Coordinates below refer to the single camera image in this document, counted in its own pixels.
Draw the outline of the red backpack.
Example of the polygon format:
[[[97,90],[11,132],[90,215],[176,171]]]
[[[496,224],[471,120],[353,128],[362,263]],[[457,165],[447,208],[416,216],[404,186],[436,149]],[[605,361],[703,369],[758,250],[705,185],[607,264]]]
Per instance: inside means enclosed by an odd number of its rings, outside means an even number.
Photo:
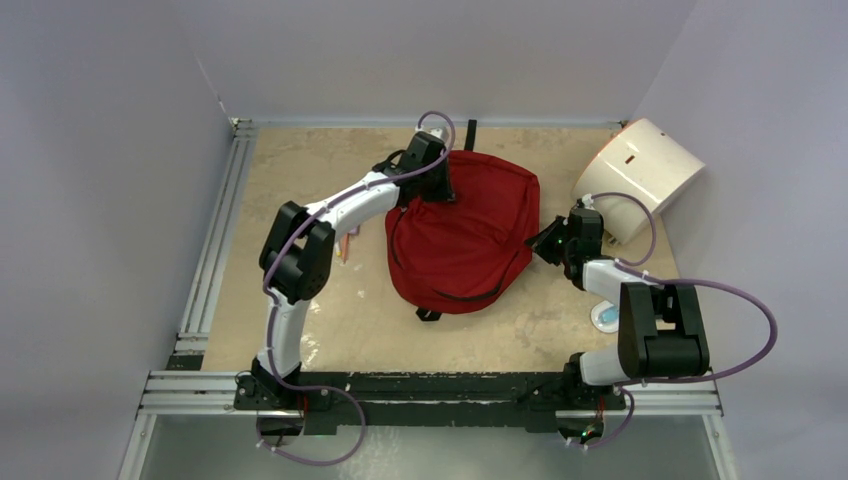
[[[494,303],[530,264],[525,242],[540,226],[540,186],[531,171],[475,151],[470,121],[446,165],[455,197],[413,200],[385,217],[388,268],[422,322]]]

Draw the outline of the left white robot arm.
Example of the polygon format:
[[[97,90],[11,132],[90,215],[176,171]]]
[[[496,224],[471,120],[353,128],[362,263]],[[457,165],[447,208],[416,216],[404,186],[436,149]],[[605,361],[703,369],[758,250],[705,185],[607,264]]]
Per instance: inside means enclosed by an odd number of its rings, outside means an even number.
[[[251,367],[260,397],[272,408],[287,408],[297,399],[306,314],[329,280],[337,241],[417,197],[452,199],[447,157],[454,140],[443,129],[419,127],[406,148],[351,186],[306,206],[289,201],[279,208],[259,258],[269,317]]]

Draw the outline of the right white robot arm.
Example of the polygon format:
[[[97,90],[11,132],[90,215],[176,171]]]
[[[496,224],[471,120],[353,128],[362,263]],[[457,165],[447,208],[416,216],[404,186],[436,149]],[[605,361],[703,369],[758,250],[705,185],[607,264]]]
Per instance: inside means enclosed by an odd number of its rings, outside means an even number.
[[[562,266],[575,287],[618,309],[616,343],[575,357],[579,369],[561,381],[564,399],[576,407],[596,399],[601,386],[696,377],[710,367],[696,290],[623,271],[602,253],[603,233],[599,212],[575,207],[525,241],[542,260]]]

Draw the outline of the orange pencil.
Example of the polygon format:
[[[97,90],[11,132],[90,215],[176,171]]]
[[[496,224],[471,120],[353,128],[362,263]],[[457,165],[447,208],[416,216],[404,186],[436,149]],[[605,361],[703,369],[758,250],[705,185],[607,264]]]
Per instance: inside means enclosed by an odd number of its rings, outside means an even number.
[[[353,237],[353,234],[347,233],[344,235],[340,243],[340,257],[343,264],[346,264],[349,259],[350,245]]]

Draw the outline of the cream round lunch box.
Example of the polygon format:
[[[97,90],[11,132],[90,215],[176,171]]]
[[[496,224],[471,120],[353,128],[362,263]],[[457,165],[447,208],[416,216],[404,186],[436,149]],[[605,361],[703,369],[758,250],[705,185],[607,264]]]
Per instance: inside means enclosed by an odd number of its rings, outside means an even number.
[[[653,216],[670,205],[705,164],[647,118],[628,124],[595,155],[572,188],[575,199],[611,192],[631,195]]]

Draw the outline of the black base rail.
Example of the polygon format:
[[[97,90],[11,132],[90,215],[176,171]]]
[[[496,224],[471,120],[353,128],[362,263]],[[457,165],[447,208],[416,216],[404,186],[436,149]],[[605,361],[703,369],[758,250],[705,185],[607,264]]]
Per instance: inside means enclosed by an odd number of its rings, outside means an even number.
[[[308,435],[340,426],[508,427],[529,433],[575,431],[599,411],[622,413],[610,387],[561,372],[296,372],[291,388],[267,373],[236,376],[233,406],[269,415],[294,414]]]

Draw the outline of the aluminium frame rails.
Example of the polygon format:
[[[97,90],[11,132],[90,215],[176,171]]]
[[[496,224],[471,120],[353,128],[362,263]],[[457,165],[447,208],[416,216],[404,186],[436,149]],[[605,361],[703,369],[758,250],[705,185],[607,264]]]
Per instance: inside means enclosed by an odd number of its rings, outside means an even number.
[[[237,128],[168,368],[152,372],[123,479],[733,479],[710,383],[634,389],[628,428],[593,452],[558,434],[508,428],[372,426],[357,454],[308,467],[260,449],[255,414],[232,404],[235,374],[264,320],[256,259],[277,205],[357,180],[404,146],[399,128]],[[368,224],[312,308],[303,342],[312,370],[549,370],[608,343],[588,320],[592,296],[534,261],[493,307],[439,324],[411,318],[388,281],[380,221]]]

